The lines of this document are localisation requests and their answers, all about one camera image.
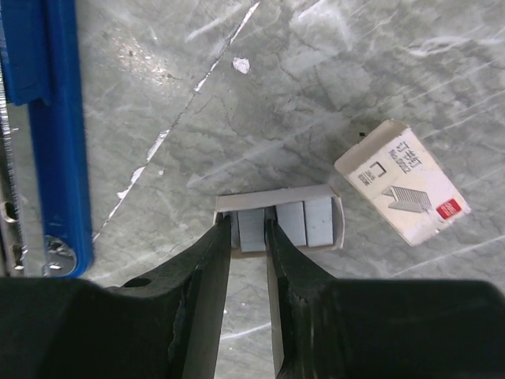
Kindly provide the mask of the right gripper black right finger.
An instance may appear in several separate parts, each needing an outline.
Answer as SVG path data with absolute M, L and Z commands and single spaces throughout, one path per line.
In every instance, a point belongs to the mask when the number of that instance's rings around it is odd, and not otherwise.
M 347 280 L 265 223 L 278 378 L 501 378 L 504 296 L 479 280 Z

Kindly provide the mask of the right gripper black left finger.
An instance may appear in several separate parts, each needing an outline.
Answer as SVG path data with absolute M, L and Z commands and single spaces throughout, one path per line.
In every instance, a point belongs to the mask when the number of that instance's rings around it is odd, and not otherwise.
M 230 268 L 230 218 L 120 287 L 1 281 L 4 378 L 212 378 Z

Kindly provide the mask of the white staple box tray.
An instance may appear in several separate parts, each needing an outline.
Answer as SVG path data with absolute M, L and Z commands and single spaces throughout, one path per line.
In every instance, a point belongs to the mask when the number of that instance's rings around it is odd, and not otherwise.
M 264 210 L 264 222 L 266 220 L 278 222 L 276 215 L 277 205 L 302 202 L 305 211 L 306 201 L 320 197 L 331 197 L 332 199 L 333 243 L 328 246 L 318 247 L 309 247 L 307 243 L 307 246 L 296 247 L 304 253 L 340 250 L 344 247 L 346 226 L 342 198 L 338 190 L 333 189 L 329 185 L 303 186 L 219 196 L 216 199 L 214 219 L 217 220 L 220 216 L 230 217 L 231 255 L 233 258 L 262 257 L 266 254 L 265 236 L 264 252 L 242 253 L 238 230 L 238 211 L 261 208 Z

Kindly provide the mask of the white staple box sleeve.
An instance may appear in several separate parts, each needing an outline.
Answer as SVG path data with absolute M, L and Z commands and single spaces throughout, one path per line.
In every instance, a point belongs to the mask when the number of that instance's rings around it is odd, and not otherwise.
M 471 213 L 429 150 L 399 120 L 382 122 L 334 167 L 410 246 Z

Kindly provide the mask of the blue metal stapler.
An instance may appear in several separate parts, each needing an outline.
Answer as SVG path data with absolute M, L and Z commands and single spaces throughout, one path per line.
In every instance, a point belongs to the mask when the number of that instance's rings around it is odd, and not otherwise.
M 44 271 L 92 265 L 92 218 L 74 1 L 1 3 L 1 91 L 27 106 L 44 237 Z

